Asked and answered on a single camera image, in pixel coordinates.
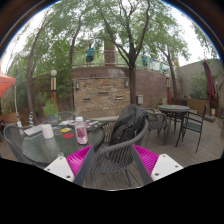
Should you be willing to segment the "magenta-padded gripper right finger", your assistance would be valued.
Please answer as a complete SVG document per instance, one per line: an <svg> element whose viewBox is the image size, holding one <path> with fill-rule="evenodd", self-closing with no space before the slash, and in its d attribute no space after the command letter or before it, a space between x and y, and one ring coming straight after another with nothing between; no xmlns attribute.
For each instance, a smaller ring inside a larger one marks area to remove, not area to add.
<svg viewBox="0 0 224 224"><path fill-rule="evenodd" d="M132 145L131 153L144 185L182 169L182 166L167 154L157 155L137 145Z"/></svg>

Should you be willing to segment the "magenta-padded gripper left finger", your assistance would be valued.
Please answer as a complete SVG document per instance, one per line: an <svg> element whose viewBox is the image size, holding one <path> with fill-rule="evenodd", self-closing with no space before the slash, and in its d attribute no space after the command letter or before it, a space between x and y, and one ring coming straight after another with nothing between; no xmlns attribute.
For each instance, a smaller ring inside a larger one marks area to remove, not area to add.
<svg viewBox="0 0 224 224"><path fill-rule="evenodd" d="M104 138L100 138L88 145L73 146L67 156L59 152L57 158L45 168L45 171L82 186L95 150L103 144L103 141Z"/></svg>

